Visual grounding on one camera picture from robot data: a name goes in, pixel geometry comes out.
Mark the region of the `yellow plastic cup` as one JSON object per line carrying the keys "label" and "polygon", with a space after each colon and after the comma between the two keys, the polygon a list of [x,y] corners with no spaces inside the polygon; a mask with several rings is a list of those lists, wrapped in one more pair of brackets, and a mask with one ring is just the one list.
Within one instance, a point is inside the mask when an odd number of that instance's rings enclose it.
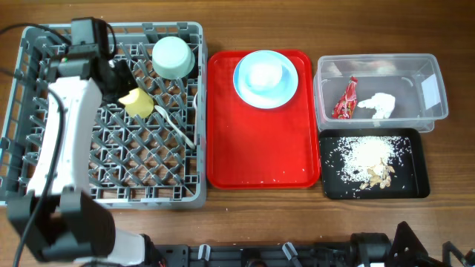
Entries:
{"label": "yellow plastic cup", "polygon": [[119,98],[119,103],[124,105],[127,114],[141,119],[148,117],[154,110],[154,100],[142,89],[135,88],[128,95]]}

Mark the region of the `white plastic spoon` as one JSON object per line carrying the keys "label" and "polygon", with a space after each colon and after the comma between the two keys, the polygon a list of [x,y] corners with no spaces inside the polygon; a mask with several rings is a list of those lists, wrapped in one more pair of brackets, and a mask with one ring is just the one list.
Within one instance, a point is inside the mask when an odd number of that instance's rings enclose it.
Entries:
{"label": "white plastic spoon", "polygon": [[165,108],[161,107],[160,105],[154,105],[154,109],[158,112],[159,115],[161,115],[162,118],[164,118],[165,121],[172,127],[173,130],[175,130],[179,136],[183,139],[183,141],[193,150],[197,149],[197,141],[199,140],[197,138],[197,100],[198,100],[198,95],[199,93],[196,93],[193,96],[192,100],[192,108],[194,109],[194,138],[189,139],[188,136],[183,133],[173,122],[171,117],[168,115],[168,112],[165,110]]}

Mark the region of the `mint green bowl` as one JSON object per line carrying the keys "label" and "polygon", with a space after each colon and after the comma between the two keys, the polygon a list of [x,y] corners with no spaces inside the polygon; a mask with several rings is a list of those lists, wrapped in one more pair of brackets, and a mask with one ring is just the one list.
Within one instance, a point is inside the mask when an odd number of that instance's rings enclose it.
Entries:
{"label": "mint green bowl", "polygon": [[161,38],[152,50],[152,66],[164,79],[181,79],[194,68],[195,57],[191,48],[179,37]]}

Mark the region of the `red snack wrapper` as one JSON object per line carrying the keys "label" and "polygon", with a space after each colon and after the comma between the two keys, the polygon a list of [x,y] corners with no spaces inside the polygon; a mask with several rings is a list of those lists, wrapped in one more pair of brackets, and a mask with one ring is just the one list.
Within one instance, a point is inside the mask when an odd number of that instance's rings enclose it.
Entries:
{"label": "red snack wrapper", "polygon": [[333,119],[352,119],[354,110],[358,103],[356,95],[357,78],[350,77],[349,83],[332,111]]}

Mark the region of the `rice and food scraps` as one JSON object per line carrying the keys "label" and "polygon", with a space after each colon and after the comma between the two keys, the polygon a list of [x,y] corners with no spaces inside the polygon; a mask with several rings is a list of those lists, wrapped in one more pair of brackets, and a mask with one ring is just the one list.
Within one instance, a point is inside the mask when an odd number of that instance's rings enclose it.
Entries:
{"label": "rice and food scraps", "polygon": [[389,188],[396,169],[408,166],[403,157],[412,154],[410,140],[403,136],[331,137],[329,145],[324,166],[359,191]]}

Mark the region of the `white napkin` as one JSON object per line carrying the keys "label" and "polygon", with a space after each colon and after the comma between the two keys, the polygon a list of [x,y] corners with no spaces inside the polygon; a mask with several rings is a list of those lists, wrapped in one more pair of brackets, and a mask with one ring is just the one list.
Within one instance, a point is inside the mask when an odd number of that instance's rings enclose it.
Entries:
{"label": "white napkin", "polygon": [[387,93],[376,93],[357,104],[359,108],[374,109],[373,119],[389,119],[396,106],[396,98]]}

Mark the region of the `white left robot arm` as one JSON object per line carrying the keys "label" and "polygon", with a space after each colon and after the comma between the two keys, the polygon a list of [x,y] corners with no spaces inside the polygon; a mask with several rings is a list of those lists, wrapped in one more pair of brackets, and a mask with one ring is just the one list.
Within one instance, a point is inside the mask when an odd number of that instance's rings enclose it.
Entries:
{"label": "white left robot arm", "polygon": [[20,236],[13,265],[25,248],[39,261],[83,260],[100,266],[149,265],[160,258],[144,234],[115,226],[90,194],[89,156],[96,113],[137,84],[124,60],[73,59],[51,63],[48,115],[38,164],[27,193],[7,205]]}

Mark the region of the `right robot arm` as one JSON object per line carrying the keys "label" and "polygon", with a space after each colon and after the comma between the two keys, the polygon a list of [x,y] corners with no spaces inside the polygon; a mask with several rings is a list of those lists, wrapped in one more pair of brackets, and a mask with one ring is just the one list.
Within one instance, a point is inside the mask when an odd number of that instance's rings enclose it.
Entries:
{"label": "right robot arm", "polygon": [[347,247],[349,266],[447,266],[455,257],[462,266],[474,267],[474,250],[462,253],[452,242],[442,244],[442,259],[432,258],[407,222],[397,225],[393,239],[383,233],[356,233]]}

